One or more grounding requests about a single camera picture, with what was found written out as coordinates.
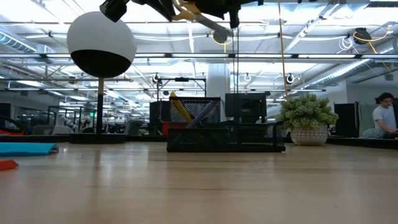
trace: wooden table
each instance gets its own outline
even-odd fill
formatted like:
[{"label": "wooden table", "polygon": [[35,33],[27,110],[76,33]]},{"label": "wooden table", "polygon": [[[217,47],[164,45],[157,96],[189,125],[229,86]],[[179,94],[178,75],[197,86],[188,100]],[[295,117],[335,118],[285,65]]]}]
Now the wooden table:
[{"label": "wooden table", "polygon": [[0,172],[0,223],[398,223],[398,151],[167,154],[165,143],[60,144]]}]

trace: white t-shirt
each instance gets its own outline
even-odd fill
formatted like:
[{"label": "white t-shirt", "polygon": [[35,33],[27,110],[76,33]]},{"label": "white t-shirt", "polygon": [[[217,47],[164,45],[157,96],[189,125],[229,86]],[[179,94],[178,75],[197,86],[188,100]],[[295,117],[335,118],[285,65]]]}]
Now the white t-shirt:
[{"label": "white t-shirt", "polygon": [[396,123],[396,116],[394,114],[394,109],[392,106],[385,109],[381,106],[378,106],[373,111],[373,121],[374,121],[374,128],[381,128],[379,124],[376,123],[376,120],[382,120],[387,127],[396,130],[397,123]]}]

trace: white spherical lamp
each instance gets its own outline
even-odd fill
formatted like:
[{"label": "white spherical lamp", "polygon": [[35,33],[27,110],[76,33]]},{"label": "white spherical lamp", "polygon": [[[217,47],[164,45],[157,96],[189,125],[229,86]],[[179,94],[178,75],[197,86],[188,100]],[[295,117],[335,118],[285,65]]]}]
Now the white spherical lamp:
[{"label": "white spherical lamp", "polygon": [[101,12],[83,14],[69,27],[68,50],[77,67],[98,78],[113,78],[131,66],[136,43],[130,28]]}]

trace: potted plant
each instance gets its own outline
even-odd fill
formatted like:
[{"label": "potted plant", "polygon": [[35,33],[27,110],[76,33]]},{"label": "potted plant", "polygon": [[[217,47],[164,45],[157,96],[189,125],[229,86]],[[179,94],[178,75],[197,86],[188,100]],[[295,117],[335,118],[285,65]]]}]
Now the potted plant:
[{"label": "potted plant", "polygon": [[327,106],[328,98],[318,99],[314,94],[289,98],[281,102],[277,121],[290,128],[292,141],[300,145],[321,145],[328,138],[328,124],[336,124],[338,115]]}]

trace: wire mesh basket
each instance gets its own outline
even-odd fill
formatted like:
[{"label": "wire mesh basket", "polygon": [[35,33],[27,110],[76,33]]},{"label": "wire mesh basket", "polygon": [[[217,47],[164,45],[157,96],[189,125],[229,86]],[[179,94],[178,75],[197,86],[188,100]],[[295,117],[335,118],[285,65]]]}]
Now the wire mesh basket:
[{"label": "wire mesh basket", "polygon": [[170,97],[170,128],[190,124],[195,118],[200,122],[192,128],[205,128],[220,122],[221,98]]},{"label": "wire mesh basket", "polygon": [[218,128],[169,129],[169,152],[282,152],[284,124],[220,123]]}]

